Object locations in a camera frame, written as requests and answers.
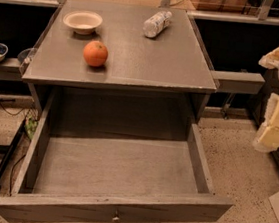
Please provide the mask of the orange fruit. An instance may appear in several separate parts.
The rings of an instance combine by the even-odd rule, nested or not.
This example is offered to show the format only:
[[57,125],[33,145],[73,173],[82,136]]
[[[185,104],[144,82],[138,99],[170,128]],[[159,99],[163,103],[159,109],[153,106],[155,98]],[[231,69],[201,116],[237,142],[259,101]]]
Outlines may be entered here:
[[108,50],[99,41],[89,42],[83,49],[83,58],[91,67],[100,67],[105,64],[108,57]]

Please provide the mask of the metal drawer knob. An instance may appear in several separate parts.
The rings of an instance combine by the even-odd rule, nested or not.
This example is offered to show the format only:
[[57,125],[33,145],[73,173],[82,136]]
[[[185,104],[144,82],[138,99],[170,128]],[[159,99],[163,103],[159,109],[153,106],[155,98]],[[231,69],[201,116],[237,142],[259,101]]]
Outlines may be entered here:
[[120,213],[118,210],[115,210],[114,216],[112,217],[112,222],[120,223]]

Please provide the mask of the open grey top drawer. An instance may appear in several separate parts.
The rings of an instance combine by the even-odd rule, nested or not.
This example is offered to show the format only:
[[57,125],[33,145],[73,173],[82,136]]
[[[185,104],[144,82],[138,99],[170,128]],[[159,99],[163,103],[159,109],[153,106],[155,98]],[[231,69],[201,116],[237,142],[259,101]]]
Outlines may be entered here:
[[233,205],[214,193],[196,124],[188,130],[77,123],[42,113],[11,196],[10,223],[211,222]]

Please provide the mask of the grey side shelf bar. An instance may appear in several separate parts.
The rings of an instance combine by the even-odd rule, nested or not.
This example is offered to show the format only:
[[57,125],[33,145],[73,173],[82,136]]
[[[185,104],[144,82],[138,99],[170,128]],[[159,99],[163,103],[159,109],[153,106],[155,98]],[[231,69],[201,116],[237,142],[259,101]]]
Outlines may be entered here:
[[211,71],[220,93],[257,94],[265,79],[257,73]]

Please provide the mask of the grey wooden cabinet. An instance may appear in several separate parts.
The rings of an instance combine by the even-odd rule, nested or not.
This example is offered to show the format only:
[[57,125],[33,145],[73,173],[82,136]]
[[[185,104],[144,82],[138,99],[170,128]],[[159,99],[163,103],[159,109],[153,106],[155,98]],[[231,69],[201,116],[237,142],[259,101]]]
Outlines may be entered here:
[[[63,22],[75,11],[103,19],[93,33],[74,33]],[[77,123],[103,123],[183,132],[200,120],[203,100],[216,89],[188,14],[175,10],[156,38],[143,33],[154,7],[66,2],[23,74],[43,113]],[[84,47],[99,41],[104,65],[91,67]]]

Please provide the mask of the clear plastic water bottle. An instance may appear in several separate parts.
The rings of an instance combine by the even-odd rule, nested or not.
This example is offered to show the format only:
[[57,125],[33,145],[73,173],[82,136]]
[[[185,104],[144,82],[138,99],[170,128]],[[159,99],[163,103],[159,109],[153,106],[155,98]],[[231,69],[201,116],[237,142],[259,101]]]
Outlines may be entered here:
[[155,38],[169,24],[172,17],[171,11],[159,11],[143,23],[145,37]]

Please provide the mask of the white paper bowl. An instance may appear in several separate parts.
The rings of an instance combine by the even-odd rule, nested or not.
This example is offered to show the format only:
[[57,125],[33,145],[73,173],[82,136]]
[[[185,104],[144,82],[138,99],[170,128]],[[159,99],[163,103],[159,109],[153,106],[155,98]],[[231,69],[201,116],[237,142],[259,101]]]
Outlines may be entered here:
[[64,16],[63,22],[74,33],[88,35],[93,33],[101,24],[103,19],[92,11],[73,11]]

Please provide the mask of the clear plastic container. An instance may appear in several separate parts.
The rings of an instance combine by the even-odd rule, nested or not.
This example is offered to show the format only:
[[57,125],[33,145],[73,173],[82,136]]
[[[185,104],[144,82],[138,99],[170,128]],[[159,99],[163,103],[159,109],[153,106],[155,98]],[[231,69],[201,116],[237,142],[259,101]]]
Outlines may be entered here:
[[36,53],[36,48],[27,48],[17,55],[17,59],[20,62],[19,71],[21,74],[24,74],[27,70],[27,67],[30,65],[30,62],[33,60]]

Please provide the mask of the black metal stand leg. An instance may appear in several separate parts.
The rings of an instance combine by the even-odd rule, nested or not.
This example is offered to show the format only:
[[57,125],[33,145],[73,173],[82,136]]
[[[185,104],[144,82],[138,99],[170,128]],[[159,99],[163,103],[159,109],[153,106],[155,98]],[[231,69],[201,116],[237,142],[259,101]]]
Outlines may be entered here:
[[1,159],[1,162],[0,162],[0,179],[1,179],[2,175],[4,174],[6,167],[9,164],[10,158],[12,157],[15,149],[18,146],[19,140],[21,140],[22,134],[24,132],[25,123],[26,123],[26,121],[24,121],[24,120],[20,123],[19,128],[16,131],[16,134],[14,135],[14,138],[12,139],[10,145],[5,148],[4,157]]

